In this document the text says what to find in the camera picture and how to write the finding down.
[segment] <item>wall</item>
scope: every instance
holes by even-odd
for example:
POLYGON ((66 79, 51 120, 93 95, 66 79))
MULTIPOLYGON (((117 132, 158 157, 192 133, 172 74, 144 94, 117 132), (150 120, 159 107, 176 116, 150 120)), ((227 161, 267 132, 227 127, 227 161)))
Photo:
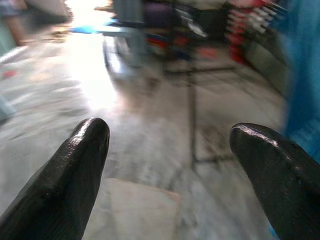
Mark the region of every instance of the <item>wall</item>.
POLYGON ((67 16, 64 0, 26 0, 27 3, 56 16, 67 16))

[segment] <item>tiled floor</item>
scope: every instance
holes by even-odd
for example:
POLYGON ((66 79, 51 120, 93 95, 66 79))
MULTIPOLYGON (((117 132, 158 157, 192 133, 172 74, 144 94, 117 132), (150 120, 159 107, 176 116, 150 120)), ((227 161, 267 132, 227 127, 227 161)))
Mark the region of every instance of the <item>tiled floor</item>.
MULTIPOLYGON (((41 43, 1 66, 1 76, 7 70, 17 74, 0 81, 0 94, 16 109, 0 126, 0 212, 78 122, 101 117, 110 127, 110 147, 85 239, 116 239, 108 214, 94 224, 100 209, 111 204, 109 178, 178 193, 178 239, 271 239, 267 219, 235 159, 190 170, 184 78, 164 77, 152 58, 140 69, 112 52, 110 60, 108 72, 101 36, 73 34, 65 43, 41 43)), ((229 62, 222 50, 214 64, 229 62)), ((283 98, 250 69, 238 66, 236 72, 197 79, 200 157, 230 155, 229 130, 236 123, 281 127, 283 98)))
POLYGON ((98 199, 109 204, 94 208, 83 240, 176 239, 178 194, 118 179, 105 178, 103 184, 107 194, 98 199))

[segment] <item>marble floor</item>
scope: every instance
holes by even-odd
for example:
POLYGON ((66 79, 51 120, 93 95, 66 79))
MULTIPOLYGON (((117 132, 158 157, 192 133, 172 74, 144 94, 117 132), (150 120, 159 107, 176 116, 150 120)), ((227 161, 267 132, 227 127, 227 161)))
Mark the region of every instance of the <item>marble floor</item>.
MULTIPOLYGON (((108 42, 110 71, 101 36, 85 34, 41 42, 0 66, 0 95, 15 108, 0 126, 0 214, 77 123, 100 117, 110 127, 110 146, 83 239, 127 239, 115 236, 108 214, 111 178, 177 193, 176 239, 272 239, 236 159, 191 170, 185 78, 165 77, 152 57, 130 68, 114 53, 112 38, 108 42)), ((212 64, 228 63, 222 48, 212 64)), ((197 81, 198 156, 231 155, 229 130, 236 123, 281 128, 284 99, 253 70, 237 65, 235 72, 198 74, 197 81)))

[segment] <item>floor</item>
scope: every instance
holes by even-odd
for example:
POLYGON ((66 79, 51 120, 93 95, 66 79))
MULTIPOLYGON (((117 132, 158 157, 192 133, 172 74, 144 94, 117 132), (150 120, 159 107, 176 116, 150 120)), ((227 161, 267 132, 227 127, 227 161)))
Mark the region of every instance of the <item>floor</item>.
MULTIPOLYGON (((77 123, 100 117, 110 127, 110 146, 84 240, 127 239, 114 236, 110 222, 111 178, 177 193, 176 239, 272 239, 236 159, 190 169, 185 78, 165 77, 151 57, 142 68, 130 68, 108 42, 110 71, 95 34, 42 42, 0 67, 0 94, 16 111, 0 126, 0 213, 77 123), (5 77, 11 70, 16 74, 5 77)), ((221 49, 212 64, 227 63, 221 49)), ((197 80, 198 156, 231 156, 229 130, 239 122, 281 129, 284 100, 253 70, 237 65, 235 72, 199 74, 197 80)))

